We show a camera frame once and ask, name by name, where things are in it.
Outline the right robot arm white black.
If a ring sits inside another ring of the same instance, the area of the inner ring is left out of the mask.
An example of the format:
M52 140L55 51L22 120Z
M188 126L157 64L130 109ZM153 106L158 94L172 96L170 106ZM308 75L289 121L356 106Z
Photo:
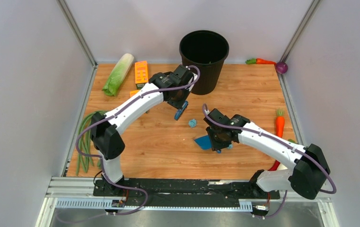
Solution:
M263 197L274 190L293 190L303 198L313 200L322 193L335 194L336 185L330 177L330 167L322 149L315 144L304 146L276 136L239 114L232 118L218 109L202 105L206 131L213 151L232 143L253 147L274 158L286 168L258 170L251 178L250 194Z

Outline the blue dustpan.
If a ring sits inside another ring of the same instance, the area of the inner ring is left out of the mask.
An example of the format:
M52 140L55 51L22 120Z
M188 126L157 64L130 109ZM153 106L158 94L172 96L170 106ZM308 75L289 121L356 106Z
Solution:
M218 154L221 153L221 150L213 150L212 144L211 144L211 141L210 141L210 138L208 135L198 137L193 140L202 150L210 150L210 151L214 151Z

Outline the blue hand brush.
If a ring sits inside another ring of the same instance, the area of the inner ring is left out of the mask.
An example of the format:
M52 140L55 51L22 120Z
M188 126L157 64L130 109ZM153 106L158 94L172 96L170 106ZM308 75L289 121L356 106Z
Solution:
M188 101L185 101L182 105L182 107L180 109L177 110L176 114L174 115L174 119L176 121L178 121L180 119L180 117L182 116L182 114L184 113L184 111L187 109L188 107Z

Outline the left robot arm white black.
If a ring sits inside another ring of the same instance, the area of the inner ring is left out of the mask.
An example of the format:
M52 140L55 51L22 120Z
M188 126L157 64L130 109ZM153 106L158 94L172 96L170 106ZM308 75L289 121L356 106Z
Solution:
M179 65L174 71L154 74L143 88L119 107L95 114L91 120L90 135L99 152L105 189L118 196L123 192L123 172L120 157L125 149L122 134L139 117L160 103L166 102L177 112L178 120L188 107L187 98L200 77L195 66Z

